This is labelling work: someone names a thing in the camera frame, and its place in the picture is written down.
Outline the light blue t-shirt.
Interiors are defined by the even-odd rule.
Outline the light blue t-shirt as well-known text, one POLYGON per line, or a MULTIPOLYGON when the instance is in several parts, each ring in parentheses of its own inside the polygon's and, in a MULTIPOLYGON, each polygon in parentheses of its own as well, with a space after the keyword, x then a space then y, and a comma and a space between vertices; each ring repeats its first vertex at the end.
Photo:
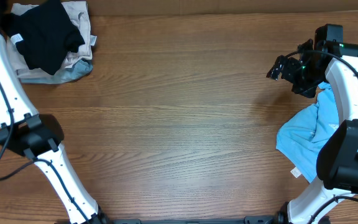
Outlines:
POLYGON ((339 127, 339 117, 331 85, 319 84, 316 102, 298 112, 277 133, 276 149, 284 154, 305 177, 316 177, 319 151, 339 127))

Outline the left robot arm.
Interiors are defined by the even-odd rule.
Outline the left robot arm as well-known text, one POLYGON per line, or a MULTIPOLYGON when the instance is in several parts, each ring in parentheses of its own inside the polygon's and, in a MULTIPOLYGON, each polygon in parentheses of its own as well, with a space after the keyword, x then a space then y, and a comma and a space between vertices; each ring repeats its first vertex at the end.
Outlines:
MULTIPOLYGON (((0 2, 0 18, 4 11, 0 2)), ((86 191, 70 164, 63 130, 51 114, 39 114, 27 97, 9 62, 0 32, 0 145, 28 158, 28 163, 1 177, 6 180, 34 164, 46 176, 62 201, 70 223, 109 223, 95 199, 86 191)))

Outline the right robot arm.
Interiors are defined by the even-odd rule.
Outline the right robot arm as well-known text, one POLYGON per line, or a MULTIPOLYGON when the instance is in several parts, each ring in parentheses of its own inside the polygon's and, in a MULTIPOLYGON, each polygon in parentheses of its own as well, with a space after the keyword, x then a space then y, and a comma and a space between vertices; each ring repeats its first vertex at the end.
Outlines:
POLYGON ((326 24, 295 53, 280 55, 267 77, 292 83, 292 92, 312 98, 329 83, 339 127, 320 150, 316 178, 297 198, 264 223, 329 223, 327 213, 344 200, 358 202, 358 45, 343 41, 343 27, 326 24))

